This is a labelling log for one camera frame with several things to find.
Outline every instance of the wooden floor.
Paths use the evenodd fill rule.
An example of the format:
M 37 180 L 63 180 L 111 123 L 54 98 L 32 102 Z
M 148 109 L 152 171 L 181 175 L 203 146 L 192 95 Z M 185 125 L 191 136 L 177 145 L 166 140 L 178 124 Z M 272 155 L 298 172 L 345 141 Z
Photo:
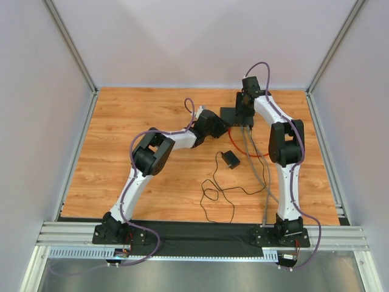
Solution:
M 322 224 L 339 225 L 304 92 L 271 92 L 288 115 L 305 123 L 306 160 L 301 166 L 299 179 L 301 209 L 317 217 Z M 133 137 L 150 127 L 167 131 L 185 127 L 190 120 L 190 114 L 184 108 L 186 97 L 191 97 L 196 107 L 206 105 L 219 114 L 221 106 L 235 106 L 235 96 L 235 89 L 103 88 L 61 215 L 101 218 L 110 210 L 129 174 L 128 149 Z M 253 138 L 265 153 L 269 133 L 270 128 L 257 114 Z M 239 128 L 232 129 L 232 136 L 244 148 Z M 228 134 L 219 139 L 208 137 L 198 148 L 172 152 L 165 168 L 151 180 L 140 197 L 133 219 L 206 221 L 199 204 L 201 182 L 212 178 L 216 152 L 228 150 L 233 150 L 241 164 L 230 170 L 219 157 L 220 168 L 216 179 L 221 187 L 242 186 L 248 192 L 260 189 L 246 156 L 235 150 Z M 258 160 L 253 161 L 261 173 L 262 166 Z M 271 189 L 278 196 L 277 172 L 274 165 L 271 169 Z M 265 191 L 246 195 L 241 190 L 229 190 L 225 194 L 236 206 L 233 222 L 261 222 Z M 205 199 L 204 207 L 213 221 L 228 222 L 231 218 L 232 206 L 223 198 L 216 203 Z M 277 203 L 271 200 L 268 222 L 275 221 L 276 211 Z M 306 224 L 314 224 L 308 218 L 304 220 Z

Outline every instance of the enclosure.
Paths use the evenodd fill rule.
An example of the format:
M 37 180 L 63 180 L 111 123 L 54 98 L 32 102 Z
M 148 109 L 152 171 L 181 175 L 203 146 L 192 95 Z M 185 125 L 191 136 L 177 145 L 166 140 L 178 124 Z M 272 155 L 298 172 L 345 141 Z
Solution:
M 388 289 L 387 1 L 15 0 L 0 8 L 7 264 L 1 291 Z M 274 101 L 304 123 L 298 203 L 322 224 L 304 217 L 311 246 L 300 254 L 296 244 L 296 255 L 304 263 L 313 252 L 309 266 L 277 269 L 275 259 L 294 248 L 270 246 L 255 257 L 234 250 L 157 253 L 133 267 L 83 273 L 124 246 L 94 245 L 92 237 L 127 182 L 134 136 L 150 127 L 185 128 L 186 97 L 220 116 L 220 107 L 236 106 L 244 74 L 259 61 L 270 66 Z M 266 87 L 265 66 L 251 75 Z M 259 162 L 250 167 L 248 153 L 255 144 L 266 153 L 270 135 L 261 115 L 253 122 L 247 129 L 253 147 L 235 127 L 172 152 L 132 220 L 231 230 L 263 218 L 276 223 L 279 205 L 256 192 L 252 171 L 264 172 L 261 159 L 270 163 L 263 181 L 272 177 L 268 188 L 277 198 L 282 177 L 266 155 L 252 155 Z M 218 157 L 229 150 L 240 160 L 233 170 Z M 216 203 L 204 201 L 202 191 L 203 181 L 215 179 L 215 166 L 218 182 L 232 189 Z M 132 259 L 146 256 L 139 252 Z M 61 277 L 68 273 L 80 274 Z

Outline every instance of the power adapter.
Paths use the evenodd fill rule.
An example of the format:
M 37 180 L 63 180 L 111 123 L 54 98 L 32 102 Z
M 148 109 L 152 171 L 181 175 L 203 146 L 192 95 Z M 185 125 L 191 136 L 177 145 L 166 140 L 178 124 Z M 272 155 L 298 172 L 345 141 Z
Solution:
M 233 154 L 231 150 L 222 153 L 221 157 L 230 169 L 234 169 L 241 163 L 241 161 L 236 157 L 235 154 Z

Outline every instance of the aluminum frame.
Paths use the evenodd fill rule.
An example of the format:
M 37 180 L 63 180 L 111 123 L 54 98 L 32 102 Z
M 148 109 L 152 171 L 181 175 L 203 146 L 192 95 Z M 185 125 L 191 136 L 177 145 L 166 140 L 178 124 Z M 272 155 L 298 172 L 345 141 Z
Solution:
M 86 68 L 83 59 L 81 58 L 80 54 L 78 53 L 77 48 L 75 47 L 75 44 L 73 42 L 73 39 L 69 32 L 67 31 L 67 28 L 65 26 L 65 23 L 62 20 L 62 17 L 60 13 L 58 12 L 57 7 L 55 6 L 53 0 L 42 0 L 44 6 L 47 9 L 47 12 L 52 18 L 53 23 L 58 29 L 58 32 L 60 33 L 66 47 L 69 49 L 69 52 L 71 53 L 74 62 L 76 63 L 78 69 L 80 70 L 82 76 L 85 79 L 85 82 L 88 84 L 89 88 L 91 89 L 92 93 L 97 92 L 97 87 L 95 83 L 93 82 L 93 79 Z
M 74 175 L 74 171 L 75 171 L 75 169 L 77 167 L 77 162 L 78 162 L 78 159 L 79 159 L 80 154 L 81 154 L 81 149 L 83 148 L 83 144 L 84 144 L 84 140 L 85 140 L 85 137 L 86 137 L 86 133 L 88 132 L 89 124 L 91 122 L 92 115 L 93 115 L 93 112 L 95 110 L 95 106 L 96 106 L 96 102 L 97 102 L 99 93 L 100 93 L 100 91 L 97 91 L 97 92 L 93 93 L 93 96 L 92 96 L 92 99 L 91 99 L 91 104 L 89 105 L 88 113 L 87 113 L 87 115 L 85 117 L 83 129 L 81 131 L 81 136 L 80 136 L 80 138 L 78 140 L 77 147 L 74 150 L 72 162 L 69 165 L 69 168 L 68 168 L 67 173 L 66 173 L 65 182 L 64 182 L 64 184 L 63 184 L 63 186 L 61 188 L 61 191 L 60 191 L 61 198 L 60 198 L 60 200 L 59 200 L 59 202 L 57 204 L 57 207 L 56 207 L 57 211 L 55 212 L 55 220 L 58 220 L 58 218 L 61 215 L 61 211 L 62 211 L 64 202 L 66 200 L 67 193 L 68 193 L 69 188 L 70 188 L 71 183 L 72 183 L 72 178 L 73 178 L 73 175 Z
M 44 222 L 36 241 L 37 246 L 95 246 L 92 243 L 94 228 L 98 223 Z M 311 240 L 310 248 L 316 246 L 317 226 L 305 226 Z M 123 245 L 105 245 L 122 248 Z M 293 250 L 291 248 L 263 248 L 264 250 Z M 360 226 L 322 226 L 320 251 L 369 251 L 365 234 Z
M 340 217 L 344 217 L 347 214 L 347 210 L 344 210 L 346 206 L 343 204 L 342 191 L 339 186 L 339 179 L 337 177 L 336 170 L 333 167 L 331 155 L 325 146 L 325 138 L 323 135 L 322 127 L 320 125 L 320 119 L 317 117 L 317 111 L 315 109 L 314 101 L 311 98 L 311 93 L 314 88 L 317 86 L 320 81 L 323 73 L 331 62 L 334 54 L 338 50 L 342 41 L 346 37 L 349 29 L 351 28 L 353 22 L 357 18 L 361 9 L 367 0 L 356 0 L 353 8 L 351 9 L 347 19 L 342 25 L 339 33 L 337 34 L 334 42 L 332 43 L 328 53 L 323 59 L 318 71 L 316 72 L 314 78 L 312 79 L 309 88 L 306 89 L 307 93 L 307 103 L 311 112 L 312 121 L 315 126 L 315 130 L 318 137 L 318 142 L 320 149 L 322 151 L 323 160 L 327 169 L 327 174 L 329 177 L 329 182 L 331 185 L 332 193 L 334 194 L 334 199 L 336 202 L 337 212 Z M 87 117 L 83 126 L 83 131 L 81 132 L 80 139 L 78 141 L 77 148 L 74 153 L 74 158 L 72 164 L 69 166 L 67 172 L 66 182 L 61 190 L 61 201 L 57 208 L 57 216 L 60 216 L 60 212 L 63 206 L 63 202 L 66 199 L 67 191 L 74 174 L 75 167 L 77 165 L 78 157 L 81 152 L 81 148 L 91 121 L 92 113 L 95 108 L 97 101 L 98 93 L 97 87 L 93 82 L 88 69 L 86 68 L 83 60 L 78 53 L 77 48 L 75 47 L 74 42 L 64 25 L 63 20 L 61 19 L 60 14 L 58 13 L 53 0 L 42 0 L 44 5 L 47 8 L 53 22 L 55 23 L 58 31 L 63 38 L 65 45 L 69 49 L 69 52 L 73 56 L 80 72 L 83 75 L 86 83 L 90 87 L 93 98 L 89 107 Z M 37 291 L 39 287 L 39 282 L 42 278 L 44 266 L 46 264 L 47 258 L 50 255 L 50 250 L 52 247 L 61 249 L 61 246 L 64 248 L 73 247 L 75 249 L 88 249 L 92 246 L 92 236 L 94 231 L 94 226 L 96 223 L 70 223 L 70 222 L 45 222 L 42 226 L 42 230 L 39 234 L 34 252 L 32 254 L 28 269 L 26 271 L 25 278 L 22 283 L 21 291 Z M 317 243 L 318 228 L 316 226 L 307 226 L 307 230 L 311 239 L 312 249 Z M 115 248 L 121 246 L 106 246 L 106 248 Z M 268 248 L 265 250 L 290 250 L 289 248 Z M 373 259 L 371 258 L 370 250 L 366 241 L 366 238 L 363 234 L 363 230 L 359 226 L 323 226 L 323 235 L 322 241 L 319 246 L 319 251 L 354 251 L 355 258 L 359 264 L 359 271 L 362 277 L 363 284 L 367 291 L 383 291 L 377 272 L 374 266 Z
M 342 44 L 343 40 L 345 39 L 347 33 L 349 32 L 351 26 L 353 25 L 354 21 L 358 17 L 360 11 L 362 10 L 362 8 L 366 2 L 367 2 L 367 0 L 356 0 L 355 1 L 355 3 L 353 5 L 352 9 L 350 10 L 345 22 L 342 24 L 342 27 L 340 28 L 337 36 L 335 37 L 335 40 L 332 42 L 331 47 L 329 47 L 329 50 L 328 50 L 326 56 L 324 57 L 320 67 L 317 69 L 317 72 L 316 72 L 314 78 L 312 79 L 311 84 L 308 86 L 308 88 L 306 90 L 306 92 L 308 94 L 310 94 L 314 91 L 314 89 L 317 86 L 317 84 L 319 83 L 323 73 L 327 69 L 333 56 L 335 55 L 338 48 Z
M 38 291 L 49 252 L 49 246 L 36 246 L 34 248 L 20 292 Z

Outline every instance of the white wall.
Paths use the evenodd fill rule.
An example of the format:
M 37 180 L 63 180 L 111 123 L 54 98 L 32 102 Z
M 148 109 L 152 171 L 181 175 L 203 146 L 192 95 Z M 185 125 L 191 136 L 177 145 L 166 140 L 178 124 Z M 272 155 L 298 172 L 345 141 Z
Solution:
M 52 220 L 91 98 L 40 0 L 0 1 L 0 291 Z
M 272 88 L 306 88 L 354 0 L 55 3 L 98 86 L 239 88 L 266 60 Z
M 369 0 L 314 100 L 354 224 L 366 233 L 389 290 L 389 2 Z

